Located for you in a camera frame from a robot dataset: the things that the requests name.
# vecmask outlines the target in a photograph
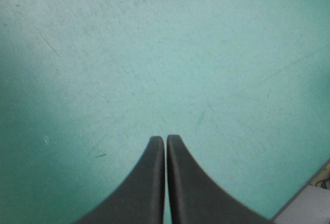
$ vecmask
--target teal floor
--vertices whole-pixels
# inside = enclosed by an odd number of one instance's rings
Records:
[[[271,218],[330,157],[329,18],[330,0],[0,0],[0,222],[73,222],[168,134]]]

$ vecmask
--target scratched floor surface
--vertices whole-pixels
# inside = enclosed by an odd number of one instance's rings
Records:
[[[171,133],[271,218],[329,158],[329,17],[330,0],[0,0],[0,222],[74,221]]]

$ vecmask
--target black rubber pad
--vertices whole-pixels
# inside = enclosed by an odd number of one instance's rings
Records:
[[[197,164],[178,135],[167,140],[174,224],[270,224],[222,190]]]
[[[164,173],[163,140],[152,137],[124,182],[76,223],[163,223]]]

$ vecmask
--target gray object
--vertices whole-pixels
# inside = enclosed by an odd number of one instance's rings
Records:
[[[330,223],[330,190],[308,185],[277,217],[276,224]]]

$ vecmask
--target scratch mark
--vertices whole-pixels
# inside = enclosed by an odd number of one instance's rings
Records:
[[[273,77],[279,75],[280,73],[282,73],[283,71],[287,70],[288,68],[291,68],[292,66],[295,66],[295,65],[298,64],[299,62],[301,62],[301,61],[303,61],[303,60],[306,60],[306,59],[308,59],[309,57],[311,57],[312,55],[314,55],[314,54],[316,54],[316,53],[318,53],[318,52],[324,50],[325,48],[327,48],[327,46],[324,46],[324,47],[322,47],[322,48],[320,48],[320,49],[318,49],[318,50],[316,50],[316,51],[314,51],[314,52],[311,52],[311,53],[309,53],[309,54],[307,54],[307,55],[305,55],[305,56],[303,56],[303,57],[300,57],[299,59],[293,61],[293,62],[290,63],[289,65],[287,65],[287,66],[285,66],[285,67],[283,67],[283,68],[281,68],[281,69],[278,69],[275,73],[269,75],[267,78],[265,78],[265,79],[263,79],[262,81],[260,81],[260,82],[257,84],[257,87],[258,87],[258,86],[261,86],[262,84],[264,84],[265,82],[267,82],[267,81],[270,80],[271,78],[273,78]]]
[[[49,47],[51,47],[51,49],[54,51],[54,53],[58,56],[59,54],[56,52],[56,50],[53,48],[53,46],[51,46],[51,44],[46,40],[46,38],[36,29],[36,31],[39,33],[39,35],[42,37],[42,39],[49,45]]]
[[[96,156],[96,158],[104,157],[104,156],[107,156],[107,154],[106,153],[100,154],[100,155]]]
[[[196,128],[201,125],[201,123],[204,120],[204,116],[205,116],[205,110],[202,112],[201,116],[198,118]]]
[[[45,144],[48,145],[48,144],[49,144],[49,141],[50,141],[50,139],[48,138],[48,136],[45,135],[45,136],[43,137],[43,139],[44,139],[44,141],[45,141]]]

